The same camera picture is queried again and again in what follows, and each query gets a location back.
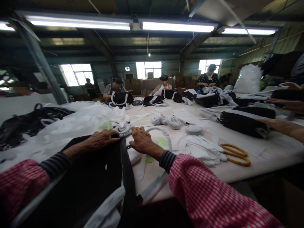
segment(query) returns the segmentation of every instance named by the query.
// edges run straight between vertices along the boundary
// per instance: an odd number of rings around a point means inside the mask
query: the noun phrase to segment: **scissors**
[[[240,158],[240,159],[244,160],[245,162],[240,162],[240,161],[237,161],[237,160],[233,160],[232,158],[230,158],[230,157],[227,156],[228,161],[231,161],[231,162],[233,162],[233,163],[235,163],[237,165],[240,165],[240,166],[250,166],[250,161],[247,158],[248,154],[247,154],[246,151],[240,149],[237,146],[231,145],[231,144],[221,144],[219,146],[222,147],[222,148],[224,148],[225,150],[230,151],[230,152],[225,151],[224,154]],[[239,150],[240,152],[235,151],[235,150],[233,150],[233,149],[231,149],[229,147],[235,148],[235,149]]]

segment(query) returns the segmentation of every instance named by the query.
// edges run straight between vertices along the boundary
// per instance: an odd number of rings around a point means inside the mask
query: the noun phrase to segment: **wrist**
[[[153,145],[147,147],[146,154],[159,161],[165,152],[165,150],[159,145],[153,143]]]
[[[71,160],[73,161],[76,156],[84,153],[87,151],[88,147],[84,142],[77,143],[68,149],[64,150],[63,153]]]

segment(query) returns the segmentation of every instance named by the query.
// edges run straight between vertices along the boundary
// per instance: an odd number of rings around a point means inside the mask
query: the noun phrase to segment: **fluorescent light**
[[[212,32],[214,26],[179,24],[179,23],[160,23],[160,22],[142,22],[144,30],[163,30],[163,31],[182,31],[182,32]]]
[[[276,32],[274,29],[253,29],[249,28],[248,32],[251,35],[272,35]],[[222,32],[222,34],[247,34],[247,31],[245,29],[240,28],[225,28],[225,30]]]
[[[30,21],[33,25],[38,25],[38,26],[130,30],[130,23],[127,22],[83,20],[83,19],[47,17],[47,16],[26,16],[26,19]]]
[[[8,27],[7,24],[7,22],[0,22],[0,30],[15,31],[12,27]]]

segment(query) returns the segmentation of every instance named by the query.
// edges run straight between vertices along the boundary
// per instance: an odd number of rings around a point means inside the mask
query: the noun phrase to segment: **cardboard box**
[[[102,103],[105,102],[105,99],[103,97],[100,97],[100,98],[94,98],[92,99],[92,101],[100,101]]]

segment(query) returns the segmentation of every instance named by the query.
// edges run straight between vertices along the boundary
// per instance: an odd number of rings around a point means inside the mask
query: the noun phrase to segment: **hand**
[[[294,112],[304,112],[304,102],[303,101],[289,101],[289,100],[281,100],[276,98],[271,98],[267,100],[267,103],[272,104],[283,104],[285,107],[283,109],[294,111]]]
[[[63,153],[73,160],[78,154],[97,151],[108,144],[119,141],[119,138],[111,138],[112,135],[119,135],[119,132],[114,130],[96,131],[88,139],[69,147]]]
[[[304,127],[284,119],[256,119],[269,125],[277,132],[295,138],[304,143]]]
[[[130,145],[137,152],[147,154],[159,161],[165,150],[152,141],[151,135],[144,127],[131,127],[131,130],[134,141],[130,141]]]

